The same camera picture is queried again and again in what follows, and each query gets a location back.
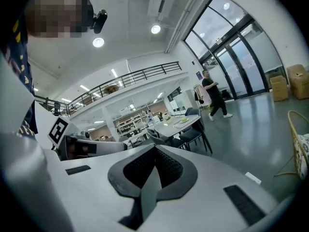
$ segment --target black mesh panel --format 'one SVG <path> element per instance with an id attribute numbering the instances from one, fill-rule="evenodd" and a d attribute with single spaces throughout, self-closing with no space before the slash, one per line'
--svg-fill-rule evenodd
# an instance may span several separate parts
<path id="1" fill-rule="evenodd" d="M 178 180 L 183 174 L 182 165 L 159 149 L 156 150 L 155 166 L 160 176 L 162 188 Z"/>
<path id="2" fill-rule="evenodd" d="M 154 151 L 149 150 L 124 167 L 125 177 L 141 189 L 155 166 L 154 161 Z"/>

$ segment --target glass door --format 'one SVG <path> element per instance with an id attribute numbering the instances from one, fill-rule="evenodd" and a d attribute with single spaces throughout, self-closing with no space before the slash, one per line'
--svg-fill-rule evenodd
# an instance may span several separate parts
<path id="1" fill-rule="evenodd" d="M 248 90 L 245 86 L 243 76 L 240 74 L 240 71 L 235 63 L 235 61 L 230 56 L 226 48 L 219 50 L 218 53 L 215 53 L 216 57 L 220 60 L 221 65 L 225 68 L 231 83 L 234 87 L 236 93 L 236 99 L 244 98 L 248 96 Z"/>
<path id="2" fill-rule="evenodd" d="M 247 81 L 249 81 L 252 89 L 252 95 L 266 92 L 259 69 L 243 41 L 237 37 L 229 44 L 229 47 L 231 47 L 231 50 L 233 51 L 231 54 L 233 55 L 233 53 L 235 53 L 236 55 L 236 62 L 240 62 L 240 68 L 246 73 Z"/>
<path id="3" fill-rule="evenodd" d="M 266 92 L 261 73 L 250 51 L 237 37 L 218 49 L 215 56 L 226 70 L 236 99 Z"/>

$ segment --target metal railing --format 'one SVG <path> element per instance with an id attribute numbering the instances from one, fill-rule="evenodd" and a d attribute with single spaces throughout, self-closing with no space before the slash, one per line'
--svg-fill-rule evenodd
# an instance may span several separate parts
<path id="1" fill-rule="evenodd" d="M 182 69 L 179 65 L 179 62 L 171 62 L 152 66 L 149 68 L 145 68 L 139 71 L 119 76 L 113 80 L 105 82 L 91 89 L 90 91 L 74 99 L 67 105 L 68 114 L 72 115 L 76 113 L 78 110 L 84 108 L 85 106 L 90 105 L 91 103 L 109 94 L 117 92 L 118 90 L 121 90 L 123 88 L 130 87 L 132 85 L 146 81 L 159 75 L 165 75 L 181 70 Z"/>
<path id="2" fill-rule="evenodd" d="M 44 107 L 47 111 L 51 112 L 53 115 L 58 116 L 69 116 L 69 106 L 63 102 L 54 101 L 49 99 L 48 97 L 41 97 L 38 95 L 34 96 L 34 100 L 36 100 L 42 107 Z"/>

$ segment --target floor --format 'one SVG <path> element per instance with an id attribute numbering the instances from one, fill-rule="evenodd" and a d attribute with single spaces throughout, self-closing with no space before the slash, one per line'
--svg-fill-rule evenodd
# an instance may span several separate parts
<path id="1" fill-rule="evenodd" d="M 190 144 L 191 151 L 208 155 L 236 168 L 243 174 L 252 173 L 259 178 L 261 186 L 279 202 L 294 193 L 299 179 L 296 175 L 274 177 L 280 172 L 294 172 L 293 144 L 287 119 L 289 110 L 296 110 L 309 118 L 309 99 L 274 102 L 272 93 L 266 93 L 226 103 L 231 118 L 223 118 L 221 110 L 208 118 L 208 110 L 202 110 L 205 134 L 213 154 L 202 142 Z M 301 120 L 294 120 L 299 134 L 309 128 Z"/>

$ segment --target ceiling light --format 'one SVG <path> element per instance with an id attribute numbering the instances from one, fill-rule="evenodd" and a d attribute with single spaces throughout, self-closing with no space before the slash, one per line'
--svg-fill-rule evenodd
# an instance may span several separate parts
<path id="1" fill-rule="evenodd" d="M 86 87 L 83 86 L 83 85 L 80 85 L 80 87 L 83 88 L 83 89 L 86 90 L 86 91 L 89 91 L 89 90 L 90 90 L 90 89 L 86 88 Z"/>
<path id="2" fill-rule="evenodd" d="M 62 100 L 65 101 L 65 102 L 72 102 L 72 101 L 67 100 L 67 99 L 65 99 L 65 98 L 62 98 Z"/>
<path id="3" fill-rule="evenodd" d="M 101 47 L 104 45 L 104 40 L 102 38 L 95 38 L 92 44 L 94 47 Z"/>
<path id="4" fill-rule="evenodd" d="M 161 27 L 159 25 L 154 25 L 152 28 L 151 28 L 151 33 L 153 34 L 157 34 L 158 32 L 160 32 L 161 30 Z"/>
<path id="5" fill-rule="evenodd" d="M 115 77 L 118 77 L 116 74 L 116 71 L 114 69 L 111 69 L 112 73 L 114 74 Z"/>
<path id="6" fill-rule="evenodd" d="M 230 3 L 229 3 L 229 2 L 227 2 L 227 3 L 223 6 L 223 8 L 224 8 L 225 10 L 228 10 L 229 7 L 230 7 Z"/>

